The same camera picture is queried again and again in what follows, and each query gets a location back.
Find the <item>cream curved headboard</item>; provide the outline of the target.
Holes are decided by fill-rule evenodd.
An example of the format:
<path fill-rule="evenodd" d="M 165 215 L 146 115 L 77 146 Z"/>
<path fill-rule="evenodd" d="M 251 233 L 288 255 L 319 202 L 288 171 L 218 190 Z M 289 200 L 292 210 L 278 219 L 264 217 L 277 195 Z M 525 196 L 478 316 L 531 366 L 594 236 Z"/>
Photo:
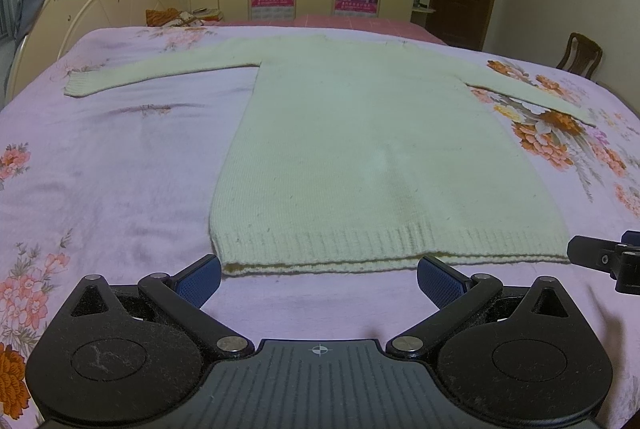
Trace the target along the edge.
<path fill-rule="evenodd" d="M 17 47 L 6 102 L 93 30 L 143 26 L 148 10 L 179 6 L 180 0 L 46 0 L 32 30 Z"/>

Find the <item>lilac floral bed blanket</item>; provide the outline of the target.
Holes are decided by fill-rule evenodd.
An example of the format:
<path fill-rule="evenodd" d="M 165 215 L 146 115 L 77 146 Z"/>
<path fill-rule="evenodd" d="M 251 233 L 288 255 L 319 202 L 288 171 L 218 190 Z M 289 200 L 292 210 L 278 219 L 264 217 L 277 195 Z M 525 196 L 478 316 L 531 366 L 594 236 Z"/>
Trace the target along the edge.
<path fill-rule="evenodd" d="M 231 37 L 322 34 L 416 45 L 528 80 L 590 111 L 575 126 L 543 108 L 472 90 L 526 156 L 561 208 L 570 237 L 620 239 L 639 230 L 639 119 L 595 82 L 500 54 L 354 30 L 221 27 L 95 30 L 1 111 L 1 428 L 35 428 L 26 359 L 86 274 L 111 283 L 174 273 L 210 251 L 208 214 L 219 170 L 253 93 L 255 68 L 193 74 L 82 99 L 63 94 L 76 73 L 192 50 Z M 621 428 L 639 410 L 639 297 L 612 279 L 558 263 L 462 267 L 528 285 L 556 276 L 610 355 L 614 383 L 600 420 Z M 393 334 L 435 310 L 416 271 L 258 275 L 224 279 L 205 311 L 246 337 L 349 339 Z"/>

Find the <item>dark wooden chair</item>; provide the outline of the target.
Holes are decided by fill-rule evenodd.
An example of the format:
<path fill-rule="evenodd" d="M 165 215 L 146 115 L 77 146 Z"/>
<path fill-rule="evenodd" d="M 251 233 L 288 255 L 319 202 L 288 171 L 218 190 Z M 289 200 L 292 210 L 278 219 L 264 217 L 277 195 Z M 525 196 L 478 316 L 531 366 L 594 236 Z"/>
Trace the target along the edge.
<path fill-rule="evenodd" d="M 558 70 L 591 79 L 603 58 L 602 48 L 580 33 L 570 33 Z"/>

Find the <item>cream knit sweater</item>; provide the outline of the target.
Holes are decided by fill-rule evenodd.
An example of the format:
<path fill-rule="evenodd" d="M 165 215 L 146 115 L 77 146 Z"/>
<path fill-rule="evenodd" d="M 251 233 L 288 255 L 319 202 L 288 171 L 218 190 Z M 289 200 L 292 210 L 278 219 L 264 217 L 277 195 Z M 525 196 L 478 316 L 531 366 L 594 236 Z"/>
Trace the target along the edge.
<path fill-rule="evenodd" d="M 77 73 L 74 98 L 140 82 L 253 67 L 218 177 L 209 235 L 224 271 L 375 272 L 431 255 L 454 263 L 553 260 L 562 215 L 475 97 L 590 116 L 527 82 L 399 41 L 232 38 Z"/>

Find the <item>orange patterned pillow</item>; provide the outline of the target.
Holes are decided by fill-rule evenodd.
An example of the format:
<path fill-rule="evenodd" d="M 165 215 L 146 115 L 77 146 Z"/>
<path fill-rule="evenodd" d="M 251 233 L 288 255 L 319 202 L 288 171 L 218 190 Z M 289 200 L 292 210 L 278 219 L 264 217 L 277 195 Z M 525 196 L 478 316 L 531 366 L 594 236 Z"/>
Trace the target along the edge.
<path fill-rule="evenodd" d="M 149 27 L 202 27 L 219 23 L 224 14 L 218 9 L 201 8 L 193 12 L 168 8 L 165 10 L 145 11 L 145 24 Z"/>

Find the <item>pink checked bedsheet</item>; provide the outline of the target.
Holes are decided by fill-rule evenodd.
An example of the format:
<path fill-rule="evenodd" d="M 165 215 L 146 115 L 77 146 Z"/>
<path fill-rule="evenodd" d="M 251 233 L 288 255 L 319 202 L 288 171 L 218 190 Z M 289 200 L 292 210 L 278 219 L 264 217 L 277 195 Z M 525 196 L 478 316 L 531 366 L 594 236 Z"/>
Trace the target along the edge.
<path fill-rule="evenodd" d="M 356 16 L 321 16 L 306 14 L 292 20 L 267 21 L 212 21 L 206 26 L 273 26 L 296 28 L 332 28 L 332 30 L 359 30 L 360 32 L 394 36 L 446 46 L 446 42 L 429 33 L 425 28 L 410 23 L 381 18 L 357 18 Z"/>

